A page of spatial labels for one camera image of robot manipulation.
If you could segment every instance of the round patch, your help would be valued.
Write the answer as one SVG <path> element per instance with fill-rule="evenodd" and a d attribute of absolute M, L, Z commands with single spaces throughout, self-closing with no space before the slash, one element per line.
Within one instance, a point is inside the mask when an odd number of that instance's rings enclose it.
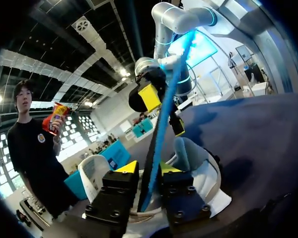
<path fill-rule="evenodd" d="M 45 141 L 45 137 L 43 134 L 38 135 L 38 141 L 40 141 L 41 143 L 43 143 Z"/>

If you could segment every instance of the blue table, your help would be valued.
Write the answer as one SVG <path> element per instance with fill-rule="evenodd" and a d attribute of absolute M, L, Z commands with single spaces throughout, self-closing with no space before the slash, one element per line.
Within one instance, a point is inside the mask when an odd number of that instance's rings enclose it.
<path fill-rule="evenodd" d="M 130 154 L 119 140 L 111 144 L 104 151 L 99 153 L 99 155 L 102 155 L 107 159 L 111 170 L 116 170 L 125 166 L 130 159 Z M 76 197 L 78 197 L 79 200 L 87 199 L 79 171 L 76 171 L 74 174 L 69 176 L 64 183 L 70 188 Z"/>
<path fill-rule="evenodd" d="M 99 153 L 106 158 L 112 170 L 119 169 L 125 166 L 130 159 L 130 154 L 120 142 L 120 140 L 115 141 L 105 150 Z"/>
<path fill-rule="evenodd" d="M 139 138 L 144 134 L 143 132 L 147 133 L 152 128 L 153 128 L 153 124 L 151 123 L 149 118 L 146 118 L 134 126 L 133 132 L 135 136 Z"/>

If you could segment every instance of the white chair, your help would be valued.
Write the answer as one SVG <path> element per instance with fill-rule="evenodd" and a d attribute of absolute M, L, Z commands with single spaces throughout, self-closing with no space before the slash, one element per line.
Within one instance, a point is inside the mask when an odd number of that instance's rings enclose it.
<path fill-rule="evenodd" d="M 87 198 L 92 202 L 103 186 L 102 178 L 110 170 L 106 158 L 102 155 L 91 155 L 78 165 L 78 171 Z"/>

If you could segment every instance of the gray cloth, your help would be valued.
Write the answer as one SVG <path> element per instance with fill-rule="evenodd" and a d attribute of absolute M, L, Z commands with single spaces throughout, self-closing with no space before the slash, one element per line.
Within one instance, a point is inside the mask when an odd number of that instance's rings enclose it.
<path fill-rule="evenodd" d="M 229 224 L 298 187 L 298 94 L 199 105 L 180 116 L 185 123 L 183 137 L 221 159 L 222 180 L 232 196 L 232 203 L 217 216 L 221 223 Z M 151 137 L 128 150 L 130 161 L 138 160 L 141 169 Z M 168 127 L 161 154 L 165 162 L 174 154 L 174 138 Z"/>

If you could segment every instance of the blue surface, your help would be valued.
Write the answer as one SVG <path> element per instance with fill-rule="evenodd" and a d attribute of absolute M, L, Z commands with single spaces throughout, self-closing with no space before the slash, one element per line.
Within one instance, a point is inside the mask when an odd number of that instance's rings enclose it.
<path fill-rule="evenodd" d="M 143 135 L 142 131 L 148 132 L 153 128 L 153 124 L 151 123 L 149 118 L 144 119 L 140 123 L 134 126 L 133 133 L 137 138 Z"/>
<path fill-rule="evenodd" d="M 87 199 L 79 171 L 76 171 L 74 174 L 69 176 L 66 180 L 64 180 L 64 183 L 70 188 L 70 190 L 79 200 Z"/>
<path fill-rule="evenodd" d="M 142 134 L 142 130 L 143 130 L 143 128 L 142 128 L 141 124 L 137 124 L 137 125 L 135 125 L 134 128 L 133 128 L 133 133 L 135 134 L 135 136 L 136 136 L 137 138 L 139 138 L 140 136 L 143 135 L 143 134 Z"/>
<path fill-rule="evenodd" d="M 168 52 L 171 55 L 176 54 L 177 56 L 181 56 L 183 54 L 184 44 L 188 38 L 188 34 L 189 33 L 181 36 L 170 44 Z M 186 62 L 191 67 L 194 67 L 216 52 L 218 52 L 218 50 L 212 42 L 202 32 L 196 30 Z"/>
<path fill-rule="evenodd" d="M 120 142 L 120 140 L 115 141 L 106 150 L 99 153 L 106 158 L 111 166 L 112 170 L 119 169 L 125 166 L 130 159 L 130 154 Z"/>
<path fill-rule="evenodd" d="M 144 119 L 141 122 L 141 125 L 142 125 L 142 128 L 145 130 L 145 132 L 148 132 L 153 128 L 153 124 L 149 118 Z"/>

